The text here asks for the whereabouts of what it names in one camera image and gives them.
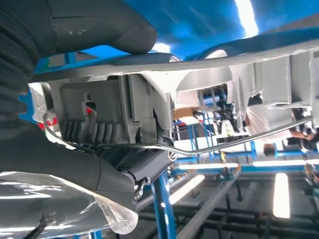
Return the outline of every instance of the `plastic wrap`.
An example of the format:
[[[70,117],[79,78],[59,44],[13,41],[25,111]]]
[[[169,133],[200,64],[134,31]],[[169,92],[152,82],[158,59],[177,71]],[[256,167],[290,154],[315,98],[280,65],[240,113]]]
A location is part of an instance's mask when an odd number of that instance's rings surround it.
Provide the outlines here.
[[[138,214],[64,179],[23,172],[0,173],[0,238],[23,238],[46,213],[53,223],[39,238],[67,237],[111,228],[127,234]]]

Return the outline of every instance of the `white shirt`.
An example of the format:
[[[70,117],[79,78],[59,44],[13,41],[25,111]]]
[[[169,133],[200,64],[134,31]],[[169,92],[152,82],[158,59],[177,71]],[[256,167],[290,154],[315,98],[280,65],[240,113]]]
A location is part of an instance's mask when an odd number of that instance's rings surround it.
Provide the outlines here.
[[[266,109],[265,105],[253,105],[247,108],[247,116],[250,121],[250,125],[247,125],[247,130],[250,135],[262,133],[269,130],[268,120],[267,119]],[[284,140],[291,138],[290,131],[285,130],[271,136],[260,138],[256,141],[262,143],[274,143],[278,140]]]

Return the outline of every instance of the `person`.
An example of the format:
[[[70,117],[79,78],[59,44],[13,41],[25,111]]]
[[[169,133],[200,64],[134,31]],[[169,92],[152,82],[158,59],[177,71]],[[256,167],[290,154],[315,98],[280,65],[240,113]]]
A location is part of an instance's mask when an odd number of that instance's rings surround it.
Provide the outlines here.
[[[247,131],[250,135],[262,133],[268,130],[266,107],[265,105],[262,104],[262,99],[260,97],[260,94],[252,98],[251,97],[249,100],[245,123],[246,125]],[[311,141],[314,136],[315,135],[314,134],[305,135],[302,132],[298,132],[293,128],[290,128],[282,132],[260,138],[256,141],[264,143],[264,153],[265,156],[274,156],[276,152],[274,143],[276,141],[291,137]]]

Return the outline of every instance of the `gray plastic housing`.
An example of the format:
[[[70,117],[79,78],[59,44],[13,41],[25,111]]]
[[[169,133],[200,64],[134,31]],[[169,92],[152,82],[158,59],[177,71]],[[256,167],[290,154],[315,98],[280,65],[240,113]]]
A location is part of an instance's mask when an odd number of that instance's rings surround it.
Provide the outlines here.
[[[156,142],[154,101],[157,108],[166,108],[163,98],[139,74],[104,79],[49,82],[63,140],[91,145],[135,143],[141,127],[143,143]],[[93,112],[89,114],[87,108]]]

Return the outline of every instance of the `black cable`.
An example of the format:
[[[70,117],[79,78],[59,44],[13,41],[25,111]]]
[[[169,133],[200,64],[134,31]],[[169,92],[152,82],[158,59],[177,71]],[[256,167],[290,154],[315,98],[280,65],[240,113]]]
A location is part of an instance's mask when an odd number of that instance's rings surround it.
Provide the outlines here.
[[[24,237],[24,239],[36,239],[42,234],[45,228],[52,223],[53,221],[54,220],[51,216],[44,213],[40,219],[40,224],[29,233],[27,236]]]

